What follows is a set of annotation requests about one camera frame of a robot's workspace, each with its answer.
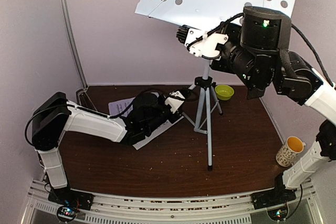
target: white wall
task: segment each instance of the white wall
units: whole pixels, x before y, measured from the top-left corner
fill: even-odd
[[[203,61],[175,38],[178,26],[135,14],[139,0],[68,0],[78,52],[89,84],[191,83]],[[234,75],[212,73],[219,83]]]
[[[297,0],[292,16],[293,23],[298,26],[308,37],[319,53],[330,77],[336,80],[335,58],[335,19],[336,6],[334,0]],[[304,42],[292,32],[291,50],[296,51],[314,67],[318,64],[314,55]],[[264,96],[264,101],[269,107],[280,133],[284,139],[295,135],[303,139],[310,147],[316,138],[320,124],[324,118],[317,112],[307,107],[299,107],[286,97],[275,94],[273,88],[269,88]],[[314,186],[328,220],[334,223],[334,207],[336,205],[336,166],[330,163],[313,176]]]
[[[0,0],[0,219],[17,223],[42,169],[24,140],[33,111],[56,91],[80,88],[59,0]]]

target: tripod clamp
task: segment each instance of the tripod clamp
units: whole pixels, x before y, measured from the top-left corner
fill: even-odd
[[[208,79],[204,80],[203,77],[200,76],[195,78],[195,85],[206,90],[207,88],[211,88],[211,86],[214,87],[216,83],[212,82],[212,77],[208,77]]]

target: metal pole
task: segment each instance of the metal pole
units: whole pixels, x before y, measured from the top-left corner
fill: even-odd
[[[71,26],[71,22],[70,22],[70,15],[69,15],[69,10],[68,10],[67,0],[60,0],[60,1],[61,1],[62,10],[63,10],[63,18],[64,18],[66,30],[67,30],[68,41],[69,41],[69,44],[70,44],[72,57],[73,57],[73,60],[75,62],[75,65],[76,65],[76,69],[77,69],[82,87],[83,87],[84,90],[87,90],[88,84],[86,82],[84,72],[83,72],[83,68],[82,68],[82,65],[80,63],[80,59],[79,59],[79,56],[78,56],[78,51],[77,51],[75,38],[74,38],[74,32],[72,31],[72,26]]]
[[[215,103],[217,104],[217,108],[218,108],[219,114],[223,115],[223,111],[222,111],[221,105],[219,103],[219,100],[217,98],[216,91],[215,91],[214,87],[211,87],[211,93],[212,93],[212,96],[214,97]]]
[[[209,72],[210,72],[210,60],[205,60],[205,67],[203,72],[203,80],[207,80],[209,78]]]
[[[211,133],[211,105],[210,105],[210,91],[206,89],[205,91],[205,102],[206,102],[206,128],[208,131],[208,171],[212,171],[212,133]]]
[[[198,131],[200,129],[200,123],[201,123],[201,118],[202,118],[202,113],[203,113],[203,106],[204,106],[204,98],[205,98],[205,91],[204,89],[201,88],[200,93],[199,93],[199,99],[198,99],[198,107],[197,107],[197,114],[196,114],[196,121],[195,121],[195,127],[194,130]]]

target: paper sheet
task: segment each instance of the paper sheet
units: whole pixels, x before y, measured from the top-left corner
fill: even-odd
[[[110,115],[116,115],[119,114],[120,112],[122,112],[132,101],[133,98],[129,98],[129,99],[124,99],[124,100],[120,100],[120,101],[116,101],[116,102],[110,102],[109,103],[109,112]],[[133,106],[131,106],[125,113],[124,116],[127,116],[131,111],[133,110]],[[180,119],[178,119],[175,123],[171,123],[168,120],[162,124],[160,127],[158,127],[155,131],[153,131],[153,133],[149,136],[146,137],[144,140],[137,142],[136,144],[133,145],[133,147],[136,150],[139,150],[140,148],[144,147],[147,143],[149,143],[150,141],[152,141],[154,138],[156,138],[157,136],[161,135],[163,132],[165,132],[166,130],[168,130],[171,126],[173,126],[174,124],[176,124],[177,122],[179,122],[183,117],[181,117]]]

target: green led light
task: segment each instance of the green led light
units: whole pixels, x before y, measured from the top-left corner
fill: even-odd
[[[269,20],[264,20],[263,25],[265,28],[269,26]]]

